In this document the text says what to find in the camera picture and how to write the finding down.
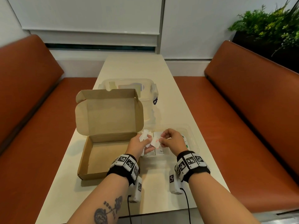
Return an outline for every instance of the bench cushion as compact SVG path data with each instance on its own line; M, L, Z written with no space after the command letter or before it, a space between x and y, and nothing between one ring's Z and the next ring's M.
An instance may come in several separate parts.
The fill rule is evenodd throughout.
M0 48L0 144L63 74L37 35Z
M298 175L299 74L229 41L205 73Z
M299 187L205 77L174 77L230 192L251 212L299 208Z
M96 78L64 78L0 156L1 223L35 223L76 129L76 95Z

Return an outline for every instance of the green plant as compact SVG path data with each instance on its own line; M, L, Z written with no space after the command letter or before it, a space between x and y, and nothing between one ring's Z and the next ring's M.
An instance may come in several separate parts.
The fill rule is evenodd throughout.
M265 6L254 11L238 15L230 31L243 31L256 39L263 38L270 43L280 44L280 48L299 47L299 1L292 9L285 10L286 4L271 13L265 12Z

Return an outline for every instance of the bench backrest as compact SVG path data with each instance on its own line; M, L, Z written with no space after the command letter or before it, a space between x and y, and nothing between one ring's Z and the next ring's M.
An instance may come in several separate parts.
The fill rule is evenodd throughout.
M299 174L299 75L229 41L205 74Z
M37 35L0 48L0 144L62 74L62 68Z

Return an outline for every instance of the cardboard box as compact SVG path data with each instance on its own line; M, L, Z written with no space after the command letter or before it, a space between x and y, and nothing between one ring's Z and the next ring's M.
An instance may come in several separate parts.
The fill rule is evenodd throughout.
M78 176L82 180L104 178L111 163L142 130L142 103L135 89L81 90L76 102L77 131L88 136Z

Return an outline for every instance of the table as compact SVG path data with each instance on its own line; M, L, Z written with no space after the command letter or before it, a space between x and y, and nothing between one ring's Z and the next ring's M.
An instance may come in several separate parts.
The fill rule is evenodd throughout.
M148 78L153 80L159 91L158 103L154 106L156 124L188 124L199 146L200 152L195 152L200 153L204 158L211 170L211 175L228 189L161 55L111 54L101 69L94 89L97 89L105 79L111 78ZM66 223L81 202L99 184L99 180L81 181L77 176L85 140L86 136L80 135L75 130L36 224ZM158 159L156 165L150 168L146 164L141 164L141 170L143 170L140 174L143 179L142 200L140 203L130 205L132 215L187 208L185 195L174 195L169 192L169 163L163 159ZM189 186L185 184L184 187L190 208L195 208L196 204ZM123 203L120 216L127 215L127 205Z

